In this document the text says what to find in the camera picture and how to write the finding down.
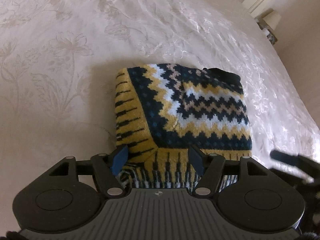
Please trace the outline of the navy yellow patterned knit sweater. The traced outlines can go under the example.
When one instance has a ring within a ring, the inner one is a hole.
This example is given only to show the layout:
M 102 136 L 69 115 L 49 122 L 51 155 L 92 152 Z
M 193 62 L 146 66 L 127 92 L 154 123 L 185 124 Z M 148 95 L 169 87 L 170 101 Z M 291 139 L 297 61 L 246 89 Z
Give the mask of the navy yellow patterned knit sweater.
M 123 187 L 193 190 L 200 175 L 188 148 L 238 160 L 252 152 L 240 76 L 219 68 L 146 64 L 116 76 L 116 145 L 128 159 Z

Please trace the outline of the cream floral bedspread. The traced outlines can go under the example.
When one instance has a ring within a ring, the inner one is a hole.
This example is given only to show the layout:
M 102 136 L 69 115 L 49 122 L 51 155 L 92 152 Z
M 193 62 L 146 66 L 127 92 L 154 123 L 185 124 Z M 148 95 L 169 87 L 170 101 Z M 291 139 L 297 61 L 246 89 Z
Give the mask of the cream floral bedspread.
M 1 234 L 40 174 L 115 148 L 116 74 L 148 63 L 240 75 L 255 159 L 319 159 L 317 125 L 237 0 L 1 0 Z

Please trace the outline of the cream bedside lamp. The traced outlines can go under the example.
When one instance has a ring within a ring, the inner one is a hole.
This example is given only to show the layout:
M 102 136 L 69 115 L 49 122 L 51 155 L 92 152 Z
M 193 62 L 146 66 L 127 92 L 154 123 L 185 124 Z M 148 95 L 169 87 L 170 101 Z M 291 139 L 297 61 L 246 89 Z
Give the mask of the cream bedside lamp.
M 276 29 L 277 25 L 281 20 L 281 15 L 277 11 L 272 11 L 263 17 L 263 21 L 273 30 Z

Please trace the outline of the white right nightstand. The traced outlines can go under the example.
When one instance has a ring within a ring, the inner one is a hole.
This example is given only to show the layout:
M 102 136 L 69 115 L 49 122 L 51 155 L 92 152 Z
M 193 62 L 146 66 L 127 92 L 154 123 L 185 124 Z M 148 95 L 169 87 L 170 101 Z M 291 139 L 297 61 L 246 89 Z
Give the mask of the white right nightstand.
M 270 12 L 272 12 L 273 9 L 267 9 L 265 12 L 263 12 L 261 15 L 257 16 L 255 18 L 255 21 L 257 23 L 257 25 L 259 26 L 260 30 L 265 34 L 265 36 L 267 37 L 267 35 L 269 33 L 273 33 L 274 34 L 274 30 L 271 29 L 264 21 L 263 21 L 263 17 L 265 17 L 267 14 L 269 14 Z

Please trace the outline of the picture frame on right nightstand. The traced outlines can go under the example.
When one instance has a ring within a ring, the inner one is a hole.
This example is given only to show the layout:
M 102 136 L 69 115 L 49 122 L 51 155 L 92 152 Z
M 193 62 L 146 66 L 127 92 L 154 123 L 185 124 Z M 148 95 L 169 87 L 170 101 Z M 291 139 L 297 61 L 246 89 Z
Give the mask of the picture frame on right nightstand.
M 267 35 L 267 39 L 270 41 L 270 43 L 274 46 L 276 43 L 277 43 L 277 41 L 278 41 L 278 39 L 276 38 L 276 36 L 273 34 L 273 33 L 269 33 L 268 35 Z

